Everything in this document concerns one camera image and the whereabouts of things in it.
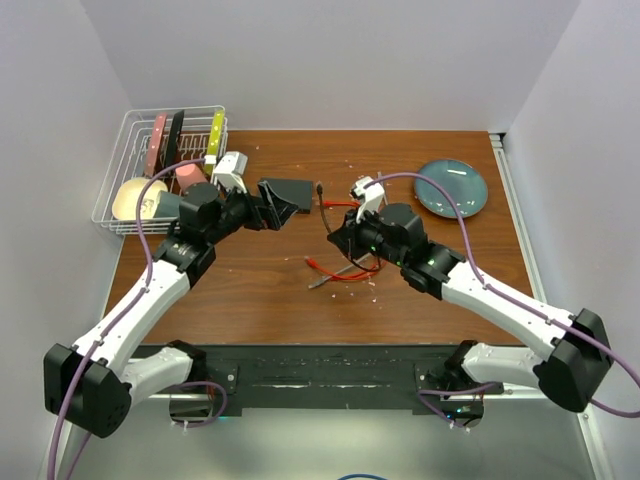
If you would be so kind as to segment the black network switch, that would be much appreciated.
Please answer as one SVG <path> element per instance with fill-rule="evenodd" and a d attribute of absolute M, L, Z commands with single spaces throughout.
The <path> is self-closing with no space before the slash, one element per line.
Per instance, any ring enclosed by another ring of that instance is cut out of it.
<path fill-rule="evenodd" d="M 313 183 L 310 180 L 265 177 L 264 181 L 279 198 L 295 204 L 300 214 L 311 213 Z"/>

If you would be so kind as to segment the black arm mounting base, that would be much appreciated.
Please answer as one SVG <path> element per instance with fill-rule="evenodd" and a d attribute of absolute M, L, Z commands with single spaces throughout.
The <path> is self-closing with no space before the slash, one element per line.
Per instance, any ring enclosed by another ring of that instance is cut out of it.
<path fill-rule="evenodd" d="M 461 360 L 471 344 L 454 345 L 204 345 L 207 387 L 165 390 L 175 421 L 199 421 L 221 410 L 239 417 L 248 409 L 409 410 L 431 406 L 454 419 L 484 413 L 476 382 Z"/>

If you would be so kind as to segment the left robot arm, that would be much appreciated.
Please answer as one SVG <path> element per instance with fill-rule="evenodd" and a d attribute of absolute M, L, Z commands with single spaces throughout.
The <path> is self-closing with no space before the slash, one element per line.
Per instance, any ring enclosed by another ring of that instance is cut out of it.
<path fill-rule="evenodd" d="M 139 362 L 132 355 L 157 321 L 185 296 L 216 258 L 217 243 L 241 228 L 281 229 L 308 208 L 307 181 L 263 178 L 257 194 L 228 181 L 189 187 L 178 217 L 137 284 L 73 346 L 56 344 L 44 357 L 44 403 L 50 413 L 106 438 L 129 410 L 170 387 L 200 390 L 206 355 L 182 341 Z"/>

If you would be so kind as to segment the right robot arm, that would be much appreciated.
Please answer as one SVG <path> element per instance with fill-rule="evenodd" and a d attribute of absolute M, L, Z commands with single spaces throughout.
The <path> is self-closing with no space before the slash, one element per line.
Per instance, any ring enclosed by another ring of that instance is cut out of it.
<path fill-rule="evenodd" d="M 446 382 L 456 392 L 477 384 L 516 384 L 536 388 L 559 407 L 579 413 L 611 369 L 599 315 L 553 307 L 496 280 L 469 258 L 430 240 L 407 204 L 390 204 L 381 212 L 351 209 L 327 239 L 348 257 L 371 254 L 396 265 L 416 291 L 467 309 L 520 341 L 518 347 L 461 345 L 445 369 Z"/>

